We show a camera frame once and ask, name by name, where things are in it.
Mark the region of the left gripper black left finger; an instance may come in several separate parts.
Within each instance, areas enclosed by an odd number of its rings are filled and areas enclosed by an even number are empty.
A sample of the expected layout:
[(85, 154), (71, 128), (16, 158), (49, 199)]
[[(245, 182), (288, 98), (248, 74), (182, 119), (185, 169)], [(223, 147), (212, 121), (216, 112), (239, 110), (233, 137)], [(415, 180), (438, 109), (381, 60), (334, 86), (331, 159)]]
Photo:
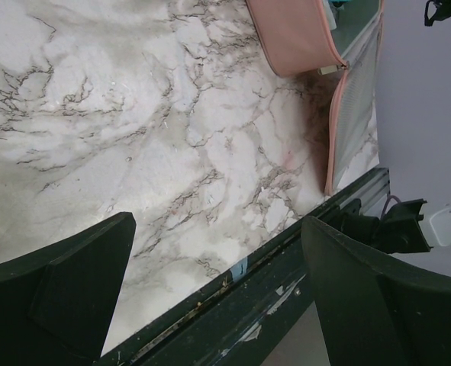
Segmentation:
[(136, 232), (120, 212), (0, 264), (0, 365), (91, 365), (108, 334)]

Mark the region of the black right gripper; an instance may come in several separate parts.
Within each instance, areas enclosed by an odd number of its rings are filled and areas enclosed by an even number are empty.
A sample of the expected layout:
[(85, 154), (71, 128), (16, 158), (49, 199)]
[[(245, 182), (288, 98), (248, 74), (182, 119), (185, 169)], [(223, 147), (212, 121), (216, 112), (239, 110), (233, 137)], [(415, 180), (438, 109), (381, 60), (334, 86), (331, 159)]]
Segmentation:
[(436, 21), (451, 18), (451, 0), (428, 0), (424, 9), (424, 25), (433, 26)]

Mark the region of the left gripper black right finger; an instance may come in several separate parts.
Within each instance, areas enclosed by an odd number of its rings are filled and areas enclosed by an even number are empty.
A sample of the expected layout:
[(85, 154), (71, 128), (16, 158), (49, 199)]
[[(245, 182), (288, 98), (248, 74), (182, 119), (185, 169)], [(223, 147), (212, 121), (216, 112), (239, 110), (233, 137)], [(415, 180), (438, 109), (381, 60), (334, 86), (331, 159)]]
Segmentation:
[(311, 216), (301, 244), (330, 364), (451, 365), (451, 277)]

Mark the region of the pink medicine kit case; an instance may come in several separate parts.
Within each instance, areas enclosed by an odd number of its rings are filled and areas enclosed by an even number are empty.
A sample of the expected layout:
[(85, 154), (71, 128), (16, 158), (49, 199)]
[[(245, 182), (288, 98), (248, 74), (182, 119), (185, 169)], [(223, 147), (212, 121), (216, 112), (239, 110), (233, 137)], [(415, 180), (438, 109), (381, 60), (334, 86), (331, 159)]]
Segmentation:
[(326, 194), (347, 183), (353, 159), (375, 126), (375, 77), (382, 1), (248, 1), (260, 43), (280, 77), (318, 72), (337, 80), (328, 117)]

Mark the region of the blue cotton swab bag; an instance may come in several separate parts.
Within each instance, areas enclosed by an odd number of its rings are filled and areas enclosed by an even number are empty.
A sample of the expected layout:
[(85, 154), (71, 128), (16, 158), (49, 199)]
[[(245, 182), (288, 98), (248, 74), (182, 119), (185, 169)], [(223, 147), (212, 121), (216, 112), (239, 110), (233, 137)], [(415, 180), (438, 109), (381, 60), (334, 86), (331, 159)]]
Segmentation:
[(328, 0), (328, 3), (335, 8), (342, 8), (345, 4), (349, 4), (352, 0)]

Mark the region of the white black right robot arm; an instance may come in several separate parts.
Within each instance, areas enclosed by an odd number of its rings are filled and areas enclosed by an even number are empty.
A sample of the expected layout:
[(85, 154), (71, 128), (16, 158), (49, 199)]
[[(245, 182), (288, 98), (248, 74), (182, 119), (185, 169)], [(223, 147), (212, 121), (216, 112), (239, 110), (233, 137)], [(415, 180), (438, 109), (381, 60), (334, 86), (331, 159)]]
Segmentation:
[(390, 252), (451, 246), (451, 1), (387, 1), (375, 90)]

